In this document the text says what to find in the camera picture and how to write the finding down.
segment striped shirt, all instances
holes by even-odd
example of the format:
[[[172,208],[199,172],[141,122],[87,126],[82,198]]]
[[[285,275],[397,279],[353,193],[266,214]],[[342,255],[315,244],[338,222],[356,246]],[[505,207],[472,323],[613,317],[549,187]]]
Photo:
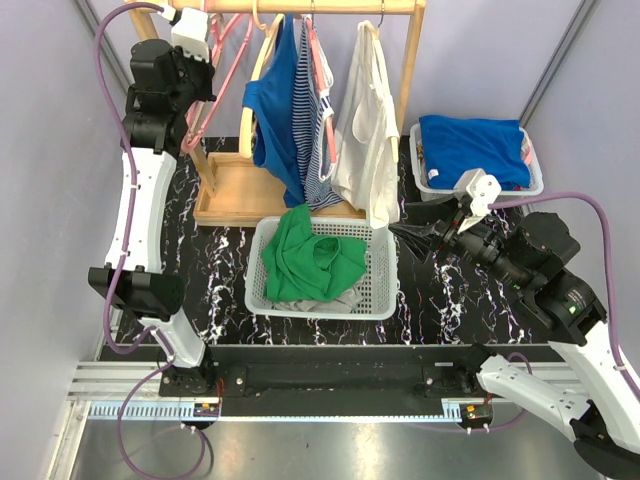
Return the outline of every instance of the striped shirt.
[[[293,88],[292,131],[297,148],[297,162],[304,197],[311,210],[329,207],[343,201],[331,190],[331,179],[327,178],[331,160],[325,137],[325,121],[333,115],[328,87],[330,85],[318,95],[307,26],[306,22],[302,22]]]

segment blue cloth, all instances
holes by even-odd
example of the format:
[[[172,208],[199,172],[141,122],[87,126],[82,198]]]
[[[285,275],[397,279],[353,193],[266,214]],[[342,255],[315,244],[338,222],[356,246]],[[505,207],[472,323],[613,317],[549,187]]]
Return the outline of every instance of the blue cloth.
[[[320,95],[314,79],[313,54],[303,22],[300,34],[300,54],[293,89],[293,139],[298,150],[298,169],[304,197],[311,210],[330,207],[342,202],[331,190],[331,169],[325,121],[333,115],[327,88]]]
[[[420,132],[431,188],[452,189],[474,168],[495,176],[503,190],[529,188],[531,173],[520,157],[524,133],[517,120],[426,115],[420,118]]]
[[[296,144],[291,132],[298,54],[293,16],[286,15],[283,24],[278,31],[271,67],[260,80],[247,83],[242,106],[251,108],[258,121],[253,163],[256,167],[266,168],[285,184],[284,203],[292,208],[304,203]]]

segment blue tank top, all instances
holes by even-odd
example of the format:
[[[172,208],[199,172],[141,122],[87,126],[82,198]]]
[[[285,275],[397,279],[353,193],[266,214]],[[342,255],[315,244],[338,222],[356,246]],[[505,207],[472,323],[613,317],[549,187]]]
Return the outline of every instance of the blue tank top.
[[[305,201],[291,130],[298,54],[293,16],[286,15],[283,23],[276,38],[271,67],[260,80],[247,83],[242,106],[251,108],[258,121],[253,163],[256,167],[266,168],[285,184],[284,203],[292,208]]]

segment gray cloth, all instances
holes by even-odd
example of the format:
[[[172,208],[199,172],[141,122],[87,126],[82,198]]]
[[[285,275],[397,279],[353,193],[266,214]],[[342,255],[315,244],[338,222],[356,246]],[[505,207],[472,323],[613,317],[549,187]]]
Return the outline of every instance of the gray cloth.
[[[279,302],[275,304],[275,307],[278,310],[293,312],[351,313],[363,298],[358,291],[358,285],[355,285],[331,302],[298,300],[297,302]]]

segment plastic bin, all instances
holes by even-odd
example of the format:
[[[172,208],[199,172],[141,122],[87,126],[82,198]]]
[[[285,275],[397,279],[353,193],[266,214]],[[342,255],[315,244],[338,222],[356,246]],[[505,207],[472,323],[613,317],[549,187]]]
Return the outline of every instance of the plastic bin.
[[[416,187],[420,190],[420,198],[422,198],[422,201],[426,202],[443,195],[451,195],[453,190],[430,188],[427,183],[427,169],[424,166],[424,160],[421,160],[418,157],[418,146],[422,145],[422,132],[420,131],[419,123],[416,123],[411,127],[409,145],[411,149],[411,169],[413,170],[413,178],[415,179]],[[529,172],[531,173],[531,185],[529,188],[523,188],[522,190],[503,190],[500,195],[498,195],[498,200],[513,200],[515,198],[540,195],[544,190],[544,182],[542,181],[542,171],[540,170],[538,157],[536,156],[536,151],[533,148]]]
[[[298,312],[280,310],[265,298],[267,271],[261,253],[276,233],[280,217],[267,217],[258,223],[249,253],[244,301],[257,315],[323,318],[336,320],[384,320],[396,309],[398,272],[396,243],[388,228],[372,229],[366,220],[311,218],[313,233],[361,238],[367,242],[367,271],[359,283],[362,301],[352,313]]]

